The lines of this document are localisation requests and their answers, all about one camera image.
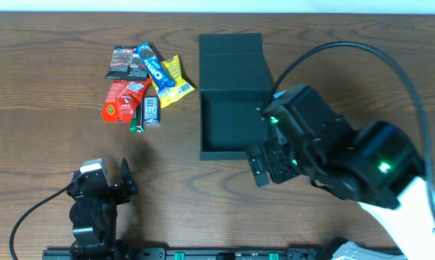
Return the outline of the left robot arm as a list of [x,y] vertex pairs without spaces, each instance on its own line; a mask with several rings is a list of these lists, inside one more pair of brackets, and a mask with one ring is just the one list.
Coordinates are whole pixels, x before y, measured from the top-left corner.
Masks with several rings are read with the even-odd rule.
[[69,258],[78,260],[134,259],[135,253],[116,238],[117,206],[139,192],[126,159],[121,161],[121,182],[110,186],[103,159],[86,161],[73,172],[66,193],[73,198],[69,218],[75,242]]

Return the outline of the blue Oreo packet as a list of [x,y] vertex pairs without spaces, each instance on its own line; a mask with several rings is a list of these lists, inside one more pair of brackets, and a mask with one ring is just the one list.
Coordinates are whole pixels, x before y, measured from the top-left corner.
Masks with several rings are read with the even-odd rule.
[[176,86],[172,76],[165,70],[149,43],[145,42],[137,46],[135,52],[139,55],[142,63],[146,66],[159,91],[162,91],[164,88]]

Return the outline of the black snack packet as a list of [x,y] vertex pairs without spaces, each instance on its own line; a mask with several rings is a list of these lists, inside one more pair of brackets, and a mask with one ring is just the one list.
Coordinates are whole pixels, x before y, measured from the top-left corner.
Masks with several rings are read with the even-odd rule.
[[114,46],[110,66],[105,78],[133,82],[146,81],[148,71],[139,55],[134,52],[136,49],[136,46]]

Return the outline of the black box with lid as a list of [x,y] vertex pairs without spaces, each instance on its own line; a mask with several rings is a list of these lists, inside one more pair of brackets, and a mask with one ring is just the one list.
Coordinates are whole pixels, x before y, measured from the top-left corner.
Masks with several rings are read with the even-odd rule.
[[258,111],[271,88],[262,34],[199,36],[201,160],[245,160],[271,137]]

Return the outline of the orange Reese's packet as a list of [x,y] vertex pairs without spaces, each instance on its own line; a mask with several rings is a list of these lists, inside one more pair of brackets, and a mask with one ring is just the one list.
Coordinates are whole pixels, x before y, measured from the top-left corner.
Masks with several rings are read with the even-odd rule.
[[113,80],[102,111],[104,122],[130,122],[152,80]]

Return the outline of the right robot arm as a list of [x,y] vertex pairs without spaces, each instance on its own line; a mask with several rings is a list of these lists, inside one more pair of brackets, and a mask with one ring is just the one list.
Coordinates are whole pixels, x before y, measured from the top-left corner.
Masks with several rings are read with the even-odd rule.
[[385,121],[354,129],[307,85],[279,95],[263,114],[275,135],[246,151],[258,186],[306,176],[313,187],[357,202],[407,259],[435,259],[435,195],[403,130]]

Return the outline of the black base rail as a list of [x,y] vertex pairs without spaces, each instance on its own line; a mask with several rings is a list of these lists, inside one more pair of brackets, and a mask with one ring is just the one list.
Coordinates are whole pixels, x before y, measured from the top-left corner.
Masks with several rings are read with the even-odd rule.
[[314,248],[277,249],[164,249],[141,248],[110,253],[77,253],[74,249],[44,250],[42,260],[107,259],[107,260],[309,260],[332,259],[333,252]]

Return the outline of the green wrapped candy stick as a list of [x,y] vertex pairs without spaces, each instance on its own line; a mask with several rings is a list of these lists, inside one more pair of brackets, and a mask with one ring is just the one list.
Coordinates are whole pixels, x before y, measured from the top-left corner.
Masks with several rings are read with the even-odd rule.
[[136,108],[134,115],[131,119],[131,126],[130,126],[130,132],[139,132],[142,133],[145,131],[144,128],[144,119],[143,119],[143,104],[140,103]]

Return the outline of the small blue carton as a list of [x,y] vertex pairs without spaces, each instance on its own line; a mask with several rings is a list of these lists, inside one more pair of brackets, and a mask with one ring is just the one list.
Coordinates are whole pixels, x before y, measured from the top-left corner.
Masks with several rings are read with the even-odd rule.
[[158,97],[146,97],[144,99],[144,122],[147,125],[160,123],[160,105]]

